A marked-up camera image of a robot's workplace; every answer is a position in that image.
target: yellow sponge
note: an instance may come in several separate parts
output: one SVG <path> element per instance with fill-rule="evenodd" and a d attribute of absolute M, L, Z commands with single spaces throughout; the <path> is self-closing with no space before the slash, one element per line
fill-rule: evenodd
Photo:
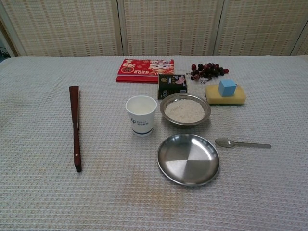
<path fill-rule="evenodd" d="M 241 86 L 237 85 L 233 96 L 222 97 L 218 91 L 218 84 L 206 85 L 205 96 L 209 104 L 242 105 L 245 103 L 246 95 Z"/>

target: black box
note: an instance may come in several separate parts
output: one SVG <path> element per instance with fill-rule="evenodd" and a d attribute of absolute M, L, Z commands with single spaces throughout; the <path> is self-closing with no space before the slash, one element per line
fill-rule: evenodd
<path fill-rule="evenodd" d="M 185 75 L 158 75 L 158 99 L 175 93 L 187 93 Z"/>

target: spoon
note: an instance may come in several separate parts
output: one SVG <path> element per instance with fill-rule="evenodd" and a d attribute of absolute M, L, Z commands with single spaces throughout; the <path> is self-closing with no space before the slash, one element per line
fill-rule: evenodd
<path fill-rule="evenodd" d="M 246 143 L 246 142 L 234 142 L 229 138 L 217 138 L 215 143 L 221 147 L 231 148 L 235 145 L 238 146 L 245 146 L 245 147 L 255 147 L 255 148 L 271 148 L 270 144 L 263 144 L 263 143 Z"/>

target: white rice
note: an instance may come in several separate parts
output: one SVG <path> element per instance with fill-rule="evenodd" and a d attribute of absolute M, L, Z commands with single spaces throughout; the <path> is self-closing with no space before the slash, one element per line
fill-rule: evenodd
<path fill-rule="evenodd" d="M 177 100 L 167 105 L 166 115 L 181 123 L 194 123 L 204 118 L 203 107 L 194 100 Z"/>

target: white paper cup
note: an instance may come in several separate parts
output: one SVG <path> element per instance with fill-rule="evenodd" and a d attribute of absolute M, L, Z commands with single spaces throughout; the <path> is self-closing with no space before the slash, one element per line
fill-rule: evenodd
<path fill-rule="evenodd" d="M 145 137 L 152 133 L 157 102 L 150 96 L 137 95 L 127 100 L 125 108 L 136 136 Z"/>

